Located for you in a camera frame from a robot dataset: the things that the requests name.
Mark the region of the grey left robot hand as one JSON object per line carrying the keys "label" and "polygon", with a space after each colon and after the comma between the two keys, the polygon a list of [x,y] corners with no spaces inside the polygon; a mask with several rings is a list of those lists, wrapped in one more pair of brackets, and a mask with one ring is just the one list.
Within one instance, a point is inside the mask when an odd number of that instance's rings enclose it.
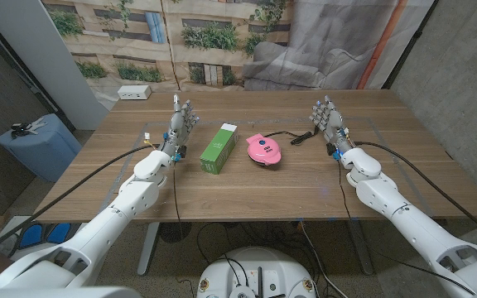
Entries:
{"label": "grey left robot hand", "polygon": [[164,134],[164,142],[159,146],[159,150],[169,155],[173,161],[186,156],[189,135],[200,120],[192,110],[190,100],[181,103],[179,95],[173,95],[173,114],[168,131]]}

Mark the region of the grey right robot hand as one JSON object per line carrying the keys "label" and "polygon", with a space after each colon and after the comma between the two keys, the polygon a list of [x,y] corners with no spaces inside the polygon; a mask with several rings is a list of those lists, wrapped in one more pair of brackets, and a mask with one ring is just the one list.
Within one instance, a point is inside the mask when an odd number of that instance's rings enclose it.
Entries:
{"label": "grey right robot hand", "polygon": [[328,95],[323,102],[317,101],[312,107],[312,114],[309,119],[314,123],[324,139],[329,156],[340,161],[341,157],[354,148],[354,144],[349,139],[349,129],[345,126],[343,117],[337,110],[334,102]]}

